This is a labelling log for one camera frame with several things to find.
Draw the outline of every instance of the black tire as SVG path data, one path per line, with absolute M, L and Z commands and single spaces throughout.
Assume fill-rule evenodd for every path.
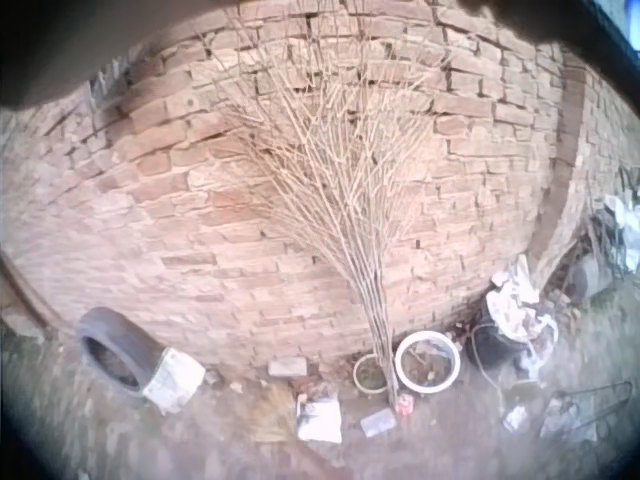
M 106 307 L 85 313 L 76 335 L 89 364 L 120 391 L 140 398 L 164 346 L 124 315 Z

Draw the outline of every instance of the paper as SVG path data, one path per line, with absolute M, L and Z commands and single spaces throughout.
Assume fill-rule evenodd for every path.
M 196 360 L 168 347 L 142 395 L 155 403 L 163 414 L 177 413 L 196 392 L 204 375 L 205 368 Z

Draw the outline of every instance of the dirt ground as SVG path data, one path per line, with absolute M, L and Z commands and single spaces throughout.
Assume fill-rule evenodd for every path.
M 637 290 L 608 291 L 582 311 L 578 329 L 561 328 L 541 372 L 541 386 L 520 389 L 530 421 L 512 433 L 496 390 L 464 358 L 446 391 L 416 399 L 412 416 L 366 439 L 359 421 L 385 406 L 349 382 L 338 383 L 341 445 L 285 446 L 248 440 L 247 412 L 263 388 L 243 383 L 202 385 L 179 414 L 162 416 L 149 404 L 121 396 L 81 358 L 73 338 L 44 345 L 6 335 L 2 344 L 3 409 L 59 478 L 196 480 L 276 478 L 582 479 L 606 478 L 635 446 L 640 431 L 640 321 Z M 512 368 L 498 383 L 508 389 Z M 576 391 L 630 380 L 630 401 L 595 422 L 597 441 L 539 438 L 542 414 L 557 390 Z M 619 389 L 590 394 L 596 410 L 615 403 Z M 515 392 L 505 394 L 514 405 Z

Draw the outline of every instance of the white bowl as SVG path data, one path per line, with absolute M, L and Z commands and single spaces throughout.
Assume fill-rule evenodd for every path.
M 404 373 L 404 370 L 402 369 L 402 355 L 404 354 L 404 352 L 409 346 L 423 340 L 428 340 L 436 344 L 440 348 L 446 350 L 447 356 L 451 360 L 452 368 L 449 376 L 438 385 L 432 385 L 428 387 L 425 385 L 418 385 L 417 383 L 409 380 L 407 375 Z M 433 332 L 431 330 L 424 330 L 421 332 L 412 333 L 400 343 L 400 346 L 396 351 L 395 364 L 396 373 L 398 374 L 398 377 L 400 377 L 400 381 L 402 381 L 402 383 L 408 388 L 418 393 L 438 393 L 451 386 L 456 378 L 458 378 L 458 375 L 460 374 L 460 353 L 458 352 L 458 349 L 453 344 L 453 342 L 445 335 L 438 332 Z

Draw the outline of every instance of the black bucket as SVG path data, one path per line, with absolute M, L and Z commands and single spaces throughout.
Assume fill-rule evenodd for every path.
M 478 325 L 487 326 L 474 331 Z M 480 362 L 484 370 L 501 367 L 518 353 L 526 350 L 528 346 L 526 343 L 510 339 L 500 331 L 498 325 L 489 315 L 486 300 L 482 302 L 482 307 L 474 319 L 471 332 L 473 340 L 475 340 L 475 352 L 471 336 L 467 338 L 465 343 L 465 352 L 471 363 L 478 367 L 478 362 Z

